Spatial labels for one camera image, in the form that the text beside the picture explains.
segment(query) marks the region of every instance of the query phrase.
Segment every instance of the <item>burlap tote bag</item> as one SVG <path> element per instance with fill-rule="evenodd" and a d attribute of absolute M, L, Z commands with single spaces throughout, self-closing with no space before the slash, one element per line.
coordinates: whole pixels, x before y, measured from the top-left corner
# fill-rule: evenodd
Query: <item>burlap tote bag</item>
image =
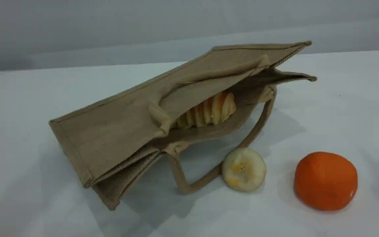
<path fill-rule="evenodd" d="M 161 157 L 167 156 L 176 184 L 194 192 L 220 175 L 220 165 L 194 183 L 182 171 L 179 153 L 190 144 L 239 129 L 258 103 L 263 112 L 239 147 L 248 146 L 267 121 L 276 85 L 316 78 L 275 69 L 311 42 L 214 47 L 199 58 L 77 111 L 50 126 L 85 188 L 93 187 L 113 210 L 125 192 Z M 189 109 L 222 91 L 231 92 L 236 111 L 223 123 L 177 129 Z"/>

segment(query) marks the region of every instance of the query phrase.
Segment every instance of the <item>bag handle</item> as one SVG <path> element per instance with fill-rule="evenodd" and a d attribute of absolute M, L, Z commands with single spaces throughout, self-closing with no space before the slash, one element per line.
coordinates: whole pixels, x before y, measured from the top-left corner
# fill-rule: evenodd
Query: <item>bag handle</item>
<path fill-rule="evenodd" d="M 254 128 L 248 134 L 248 136 L 246 136 L 246 138 L 242 140 L 236 148 L 248 147 L 251 144 L 251 142 L 254 141 L 254 139 L 258 136 L 271 114 L 271 110 L 273 108 L 276 95 L 277 87 L 275 85 L 267 85 L 264 88 L 258 100 L 259 103 L 265 102 L 260 118 L 255 124 Z M 187 147 L 188 143 L 178 142 L 173 144 L 171 147 L 167 147 L 164 150 L 167 153 L 170 166 L 172 167 L 172 172 L 175 178 L 176 185 L 178 186 L 178 189 L 184 194 L 190 194 L 192 192 L 195 192 L 212 182 L 216 177 L 218 177 L 221 174 L 221 164 L 223 163 L 220 162 L 220 164 L 216 165 L 207 174 L 205 174 L 202 178 L 195 181 L 194 183 L 188 183 L 187 178 L 185 177 L 185 173 L 181 166 L 181 161 L 179 159 L 179 153 Z"/>

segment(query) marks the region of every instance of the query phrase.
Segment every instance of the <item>orange fruit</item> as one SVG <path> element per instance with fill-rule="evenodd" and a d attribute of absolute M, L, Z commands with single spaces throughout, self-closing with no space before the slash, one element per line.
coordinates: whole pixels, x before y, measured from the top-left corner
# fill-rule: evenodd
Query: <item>orange fruit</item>
<path fill-rule="evenodd" d="M 307 205 L 319 210 L 340 210 L 355 196 L 358 172 L 343 156 L 314 152 L 296 167 L 294 190 Z"/>

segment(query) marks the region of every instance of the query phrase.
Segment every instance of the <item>gray wall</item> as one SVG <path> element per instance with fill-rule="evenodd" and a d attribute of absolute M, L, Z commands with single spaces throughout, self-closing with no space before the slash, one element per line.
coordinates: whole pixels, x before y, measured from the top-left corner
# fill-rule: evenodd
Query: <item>gray wall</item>
<path fill-rule="evenodd" d="M 0 69 L 189 60 L 214 45 L 379 50 L 376 0 L 0 0 Z"/>

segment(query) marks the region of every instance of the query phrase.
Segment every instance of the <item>beige fabric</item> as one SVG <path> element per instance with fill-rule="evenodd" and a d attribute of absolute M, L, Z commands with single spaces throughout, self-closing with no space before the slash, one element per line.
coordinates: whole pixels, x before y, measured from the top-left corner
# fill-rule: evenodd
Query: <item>beige fabric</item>
<path fill-rule="evenodd" d="M 189 144 L 219 138 L 240 128 L 257 103 L 264 116 L 242 144 L 249 144 L 264 125 L 275 98 L 275 84 L 315 80 L 301 73 L 280 72 L 283 63 L 310 42 L 215 47 L 203 56 L 147 82 L 50 121 L 59 143 L 84 187 L 92 187 L 113 209 L 139 177 L 159 159 L 172 154 L 179 174 L 180 150 Z M 235 95 L 237 110 L 217 126 L 170 129 L 191 107 L 223 90 Z M 199 186 L 211 181 L 204 179 Z M 178 186 L 185 176 L 175 175 Z"/>

